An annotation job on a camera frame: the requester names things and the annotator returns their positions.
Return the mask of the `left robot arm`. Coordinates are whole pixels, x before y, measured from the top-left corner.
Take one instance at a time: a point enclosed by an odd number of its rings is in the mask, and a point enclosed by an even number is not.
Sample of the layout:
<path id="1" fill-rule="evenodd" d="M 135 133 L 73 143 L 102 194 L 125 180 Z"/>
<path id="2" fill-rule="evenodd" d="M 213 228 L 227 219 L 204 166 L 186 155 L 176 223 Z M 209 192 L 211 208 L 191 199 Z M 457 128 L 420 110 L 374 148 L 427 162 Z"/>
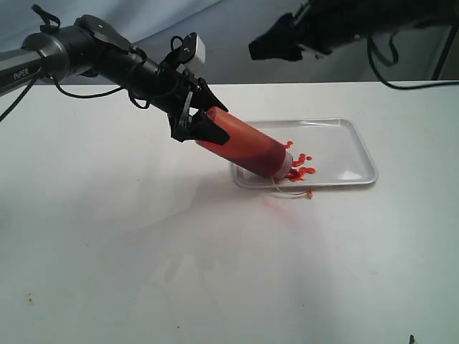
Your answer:
<path id="1" fill-rule="evenodd" d="M 1 94 L 20 87 L 28 92 L 38 80 L 55 87 L 76 75 L 102 76 L 125 90 L 140 109 L 154 106 L 168 116 L 171 137 L 179 142 L 202 140 L 224 145 L 229 134 L 208 116 L 213 107 L 226 107 L 196 77 L 194 69 L 204 64 L 206 49 L 198 34 L 174 36 L 179 46 L 160 62 L 120 35 L 111 25 L 92 15 L 83 15 L 72 26 L 33 5 L 42 18 L 40 31 L 30 34 L 19 49 L 1 53 Z"/>

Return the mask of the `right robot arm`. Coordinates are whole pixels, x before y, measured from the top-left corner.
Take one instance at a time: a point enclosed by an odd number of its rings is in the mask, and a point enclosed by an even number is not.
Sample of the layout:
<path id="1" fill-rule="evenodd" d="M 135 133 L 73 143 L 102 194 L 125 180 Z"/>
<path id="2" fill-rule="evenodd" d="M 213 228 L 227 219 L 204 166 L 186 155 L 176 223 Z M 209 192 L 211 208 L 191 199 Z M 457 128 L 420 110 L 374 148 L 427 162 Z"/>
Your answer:
<path id="1" fill-rule="evenodd" d="M 317 57 L 360 39 L 405 29 L 458 23 L 457 1 L 307 1 L 282 15 L 249 45 L 253 60 L 296 62 Z"/>

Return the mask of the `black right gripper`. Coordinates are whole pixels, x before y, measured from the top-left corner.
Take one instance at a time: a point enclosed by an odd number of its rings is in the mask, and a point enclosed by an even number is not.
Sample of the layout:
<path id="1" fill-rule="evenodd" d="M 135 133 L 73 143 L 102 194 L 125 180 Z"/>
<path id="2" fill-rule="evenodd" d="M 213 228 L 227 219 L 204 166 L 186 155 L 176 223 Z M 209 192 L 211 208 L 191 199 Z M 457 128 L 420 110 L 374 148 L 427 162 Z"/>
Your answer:
<path id="1" fill-rule="evenodd" d="M 365 35 L 368 9 L 366 1 L 307 1 L 249 43 L 250 57 L 300 61 L 303 52 L 325 57 Z"/>

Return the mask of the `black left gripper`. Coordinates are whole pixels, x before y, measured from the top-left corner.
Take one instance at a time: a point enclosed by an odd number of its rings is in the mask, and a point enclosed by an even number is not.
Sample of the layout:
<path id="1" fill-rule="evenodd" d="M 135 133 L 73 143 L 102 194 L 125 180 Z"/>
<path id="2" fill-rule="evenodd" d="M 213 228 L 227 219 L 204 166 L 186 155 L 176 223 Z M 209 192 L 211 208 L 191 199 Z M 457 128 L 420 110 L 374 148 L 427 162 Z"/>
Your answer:
<path id="1" fill-rule="evenodd" d="M 204 78 L 185 69 L 178 72 L 151 60 L 127 66 L 127 91 L 130 101 L 142 110 L 151 106 L 167 114 L 171 137 L 180 143 L 202 140 L 224 145 L 229 134 L 205 113 L 213 107 L 227 107 L 211 91 Z M 190 108 L 197 109 L 190 115 Z"/>

